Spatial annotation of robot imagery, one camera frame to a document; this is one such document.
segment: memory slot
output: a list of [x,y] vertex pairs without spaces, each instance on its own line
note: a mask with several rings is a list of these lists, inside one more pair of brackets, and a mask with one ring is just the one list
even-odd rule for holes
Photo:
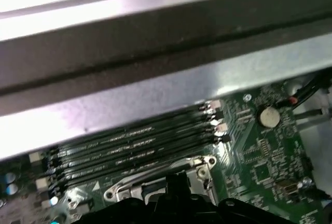
[[90,142],[92,139],[95,139],[95,138],[105,138],[105,137],[108,137],[110,135],[116,135],[116,134],[122,133],[124,131],[132,130],[132,129],[136,129],[136,128],[141,129],[145,125],[151,125],[155,122],[164,121],[164,120],[167,120],[167,119],[190,118],[191,116],[195,116],[196,114],[204,114],[204,112],[202,111],[203,109],[204,109],[204,104],[184,107],[180,110],[171,111],[169,113],[166,113],[166,114],[163,114],[163,115],[160,115],[160,116],[156,116],[156,117],[148,118],[148,119],[145,119],[145,120],[141,120],[141,121],[129,124],[125,127],[116,128],[116,129],[113,129],[113,130],[110,130],[110,131],[102,132],[102,133],[96,134],[92,137],[87,137],[87,138],[84,138],[84,139],[80,138],[79,141],[76,141],[76,142],[72,141],[70,144],[62,145],[61,147],[62,148],[73,147],[73,146],[77,145],[77,143],[81,144],[81,143],[85,143],[85,142]]
[[199,136],[194,135],[181,140],[180,146],[178,145],[178,142],[176,142],[173,145],[168,144],[165,146],[148,149],[143,152],[137,152],[135,154],[127,156],[126,158],[115,159],[103,164],[89,167],[84,170],[78,170],[71,173],[63,173],[63,177],[57,177],[59,181],[57,185],[54,185],[54,187],[61,185],[69,186],[102,175],[108,175],[116,171],[133,169],[134,167],[139,166],[142,163],[153,161],[156,158],[162,158],[163,156],[169,155],[176,156],[176,153],[179,151],[185,151],[185,149],[187,148],[202,147],[206,144],[212,143],[213,141],[213,134],[204,134]]
[[166,132],[168,130],[187,128],[187,125],[196,125],[200,122],[206,121],[207,115],[204,115],[202,113],[195,113],[195,114],[196,114],[195,117],[184,118],[181,121],[176,119],[160,121],[153,123],[149,126],[144,126],[140,129],[133,129],[124,133],[118,133],[116,135],[111,135],[97,140],[84,142],[82,144],[77,144],[72,147],[65,147],[65,148],[60,147],[56,151],[55,150],[51,151],[51,155],[49,157],[50,159],[54,157],[58,158],[66,157],[82,151],[89,151],[90,149],[93,149],[98,146],[107,146],[107,145],[117,146],[129,140],[147,137],[150,135]]
[[150,164],[157,166],[158,164],[164,163],[165,161],[177,160],[179,158],[198,153],[202,150],[204,146],[212,144],[213,141],[213,138],[204,138],[197,143],[186,144],[182,147],[177,147],[176,149],[167,149],[163,153],[155,153],[154,156],[145,157],[144,159],[141,159],[139,161],[131,162],[126,165],[123,164],[122,166],[117,166],[111,169],[100,170],[97,173],[88,174],[79,179],[69,180],[65,184],[65,187],[75,187],[89,180],[93,180],[106,175],[112,177],[119,175],[119,173],[126,175],[130,175],[134,172],[137,173],[148,168]]
[[103,163],[111,159],[128,156],[133,152],[142,151],[147,148],[157,147],[158,145],[171,144],[173,142],[181,140],[182,138],[203,134],[204,132],[209,131],[208,127],[210,127],[210,125],[204,123],[200,124],[196,128],[168,131],[163,135],[154,135],[144,139],[138,139],[129,144],[112,147],[111,149],[104,148],[99,150],[98,152],[85,152],[85,155],[79,158],[68,156],[57,161],[57,163],[59,163],[60,165],[56,167],[55,171],[72,167],[76,170],[83,169],[85,167],[93,166],[98,163]]

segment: white triangle marking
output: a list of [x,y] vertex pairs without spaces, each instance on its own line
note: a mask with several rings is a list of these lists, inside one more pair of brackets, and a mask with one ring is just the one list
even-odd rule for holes
[[99,185],[99,181],[97,181],[97,183],[94,185],[92,191],[99,190],[99,189],[100,189],[100,185]]

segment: capacitor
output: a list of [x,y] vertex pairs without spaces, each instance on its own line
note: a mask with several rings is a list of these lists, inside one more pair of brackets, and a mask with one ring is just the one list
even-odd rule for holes
[[13,181],[15,181],[15,179],[16,179],[16,174],[14,174],[13,172],[8,172],[5,175],[6,184],[11,184]]
[[279,111],[272,106],[264,107],[258,112],[258,121],[263,127],[275,128],[280,120]]
[[6,188],[6,193],[7,193],[7,195],[13,195],[13,194],[17,193],[18,190],[19,190],[19,187],[16,184],[10,184]]

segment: motherboard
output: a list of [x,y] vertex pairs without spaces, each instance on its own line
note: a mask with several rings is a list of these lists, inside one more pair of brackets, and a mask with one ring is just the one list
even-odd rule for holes
[[235,93],[2,162],[1,224],[69,224],[163,193],[185,171],[217,204],[250,203],[295,223],[322,223],[321,200],[285,82]]

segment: screw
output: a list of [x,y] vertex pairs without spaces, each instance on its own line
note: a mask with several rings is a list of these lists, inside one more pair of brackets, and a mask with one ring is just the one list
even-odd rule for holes
[[233,207],[235,205],[235,203],[232,201],[226,201],[226,205]]
[[113,197],[113,194],[111,192],[107,192],[106,193],[106,197],[109,198],[109,199],[111,199]]
[[216,162],[216,160],[215,160],[214,158],[210,158],[210,159],[209,159],[209,163],[210,163],[210,164],[215,164],[215,162]]
[[310,177],[306,176],[302,179],[302,183],[303,183],[304,187],[309,187],[312,184],[312,179]]
[[251,98],[252,98],[251,94],[247,93],[243,96],[243,101],[244,102],[249,102],[249,101],[251,101]]
[[201,177],[205,177],[205,175],[206,175],[206,171],[205,171],[205,169],[200,168],[200,169],[198,170],[198,175],[200,175]]

